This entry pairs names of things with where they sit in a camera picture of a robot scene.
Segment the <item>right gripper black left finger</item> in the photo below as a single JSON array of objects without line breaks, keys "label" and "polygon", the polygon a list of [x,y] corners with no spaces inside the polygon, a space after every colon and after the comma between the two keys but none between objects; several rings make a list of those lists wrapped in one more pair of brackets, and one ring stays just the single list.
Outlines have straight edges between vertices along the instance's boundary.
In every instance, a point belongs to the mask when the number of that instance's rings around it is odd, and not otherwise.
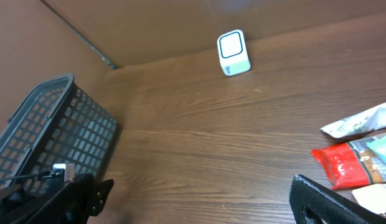
[{"label": "right gripper black left finger", "polygon": [[13,223],[86,223],[94,209],[95,178],[78,175],[71,181],[18,208]]}]

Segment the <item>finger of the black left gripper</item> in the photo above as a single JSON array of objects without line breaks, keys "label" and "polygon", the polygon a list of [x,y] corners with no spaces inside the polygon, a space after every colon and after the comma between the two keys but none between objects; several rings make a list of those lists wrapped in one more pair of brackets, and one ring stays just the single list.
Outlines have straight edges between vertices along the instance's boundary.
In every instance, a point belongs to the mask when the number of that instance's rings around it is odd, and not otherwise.
[{"label": "finger of the black left gripper", "polygon": [[109,179],[95,184],[91,216],[97,217],[104,209],[106,200],[114,186],[114,180]]}]

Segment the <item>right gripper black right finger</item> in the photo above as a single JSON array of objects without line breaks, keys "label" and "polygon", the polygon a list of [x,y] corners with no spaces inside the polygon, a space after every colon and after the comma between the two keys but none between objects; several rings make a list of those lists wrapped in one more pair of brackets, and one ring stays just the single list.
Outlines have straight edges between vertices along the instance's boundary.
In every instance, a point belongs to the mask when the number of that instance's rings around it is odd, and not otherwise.
[{"label": "right gripper black right finger", "polygon": [[300,174],[291,182],[289,204],[296,223],[386,224],[386,218]]}]

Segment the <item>San Remo spaghetti packet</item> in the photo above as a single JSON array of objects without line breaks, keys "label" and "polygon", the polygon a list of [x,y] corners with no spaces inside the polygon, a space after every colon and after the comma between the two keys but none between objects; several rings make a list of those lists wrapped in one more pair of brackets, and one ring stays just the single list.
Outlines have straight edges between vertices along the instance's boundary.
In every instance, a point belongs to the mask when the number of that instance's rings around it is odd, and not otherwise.
[{"label": "San Remo spaghetti packet", "polygon": [[311,155],[321,164],[333,190],[384,184],[386,163],[368,147],[368,143],[385,136],[386,133],[383,133],[322,149],[313,149]]}]

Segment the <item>translucent beige pouch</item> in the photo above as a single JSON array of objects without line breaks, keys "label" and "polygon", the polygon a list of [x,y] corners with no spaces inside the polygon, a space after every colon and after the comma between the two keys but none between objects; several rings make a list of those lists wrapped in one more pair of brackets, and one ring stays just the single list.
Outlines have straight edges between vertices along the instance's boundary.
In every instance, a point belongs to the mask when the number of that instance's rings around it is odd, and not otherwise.
[{"label": "translucent beige pouch", "polygon": [[352,191],[357,203],[386,218],[386,184],[373,184]]}]

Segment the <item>teal snack packet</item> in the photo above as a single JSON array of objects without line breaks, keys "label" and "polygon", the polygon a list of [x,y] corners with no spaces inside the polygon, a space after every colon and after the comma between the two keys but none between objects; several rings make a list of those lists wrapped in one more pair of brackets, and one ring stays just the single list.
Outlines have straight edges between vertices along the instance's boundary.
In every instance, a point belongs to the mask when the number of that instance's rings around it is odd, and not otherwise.
[{"label": "teal snack packet", "polygon": [[386,136],[381,139],[374,140],[367,143],[369,149],[371,149],[384,163],[386,163]]}]

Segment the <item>white Pantene tube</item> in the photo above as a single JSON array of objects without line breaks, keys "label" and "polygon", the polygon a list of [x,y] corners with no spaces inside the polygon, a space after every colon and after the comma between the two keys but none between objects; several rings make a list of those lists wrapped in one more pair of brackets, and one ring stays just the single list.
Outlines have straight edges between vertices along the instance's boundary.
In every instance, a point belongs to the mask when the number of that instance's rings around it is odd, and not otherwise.
[{"label": "white Pantene tube", "polygon": [[333,138],[344,138],[386,128],[386,102],[321,128]]}]

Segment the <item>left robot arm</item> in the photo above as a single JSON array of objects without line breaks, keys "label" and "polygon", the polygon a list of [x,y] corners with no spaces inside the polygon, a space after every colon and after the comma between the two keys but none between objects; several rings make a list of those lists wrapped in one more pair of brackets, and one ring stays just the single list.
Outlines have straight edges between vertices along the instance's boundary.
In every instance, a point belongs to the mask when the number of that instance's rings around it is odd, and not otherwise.
[{"label": "left robot arm", "polygon": [[0,190],[0,223],[80,224],[98,216],[114,186],[114,180],[95,182],[83,174],[56,183],[41,196],[28,194],[20,185]]}]

